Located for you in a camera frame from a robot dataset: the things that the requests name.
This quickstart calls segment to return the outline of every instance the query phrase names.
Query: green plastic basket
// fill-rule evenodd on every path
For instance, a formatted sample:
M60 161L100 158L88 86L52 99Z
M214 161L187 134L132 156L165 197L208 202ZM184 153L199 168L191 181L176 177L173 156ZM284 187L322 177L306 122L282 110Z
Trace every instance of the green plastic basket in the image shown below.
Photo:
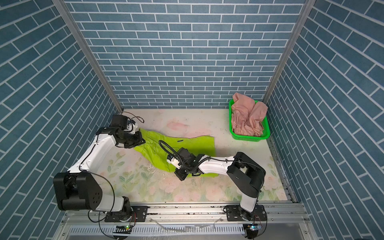
M269 131L269 125L268 125L268 120L265 117L264 120L262 121L262 125L264 127L263 134L260 137L255 137L255 136L245 136L245 135L237 135L232 131L232 104L234 103L233 99L229 101L229 131L232 134L232 137L236 140L243 140L243 141L251 141L251 142L258 142L263 139L269 138L271 135L271 132Z

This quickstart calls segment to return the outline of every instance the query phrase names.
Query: floral tablecloth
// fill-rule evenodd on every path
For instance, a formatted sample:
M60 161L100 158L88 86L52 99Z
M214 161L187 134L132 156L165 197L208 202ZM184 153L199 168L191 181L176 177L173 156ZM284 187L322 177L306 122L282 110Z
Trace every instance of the floral tablecloth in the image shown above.
M260 142L232 139L228 128L228 110L132 110L146 122L142 128L173 137L215 137L217 156L233 156L242 151L266 170L260 200L287 200L281 180L265 140ZM241 192L228 176L188 177L180 181L174 173L153 167L134 149L113 148L98 170L112 184L117 196L131 202L221 202L241 200ZM103 191L112 193L109 184L95 177Z

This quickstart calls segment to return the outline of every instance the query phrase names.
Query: pink clothing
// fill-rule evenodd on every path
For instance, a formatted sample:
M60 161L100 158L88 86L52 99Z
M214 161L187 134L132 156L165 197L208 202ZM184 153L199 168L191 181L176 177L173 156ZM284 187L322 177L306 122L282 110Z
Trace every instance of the pink clothing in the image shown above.
M243 94L235 93L232 104L232 130L238 135L257 136L263 134L264 120L268 107Z

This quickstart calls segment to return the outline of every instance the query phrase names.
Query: blue brick wall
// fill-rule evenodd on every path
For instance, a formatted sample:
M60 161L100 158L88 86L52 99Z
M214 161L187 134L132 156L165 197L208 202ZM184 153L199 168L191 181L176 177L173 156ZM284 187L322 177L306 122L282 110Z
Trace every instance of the blue brick wall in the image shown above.
M317 0L268 102L321 239L384 239L384 2Z
M51 239L53 176L115 111L50 0L0 1L0 239Z
M261 100L303 2L66 1L125 108Z

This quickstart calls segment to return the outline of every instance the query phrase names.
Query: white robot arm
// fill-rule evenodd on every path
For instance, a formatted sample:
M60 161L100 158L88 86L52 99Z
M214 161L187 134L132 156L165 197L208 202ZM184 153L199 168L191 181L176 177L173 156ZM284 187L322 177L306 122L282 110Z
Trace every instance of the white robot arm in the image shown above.
M67 172L59 172L54 177L53 185L60 210L108 211L109 215L117 216L112 217L112 221L131 218L129 199L103 193L92 175L97 175L98 168L113 147L132 148L145 143L141 132L136 129L136 123L123 115L114 115L109 127L99 128L92 144L80 159ZM241 216L246 220L254 219L255 204L265 176L261 166L242 152L231 157L204 154L195 157L187 149L181 148L176 152L164 141L159 141L159 144L168 153L167 161L176 166L175 174L181 181L188 174L218 173L229 176L243 193L239 208Z

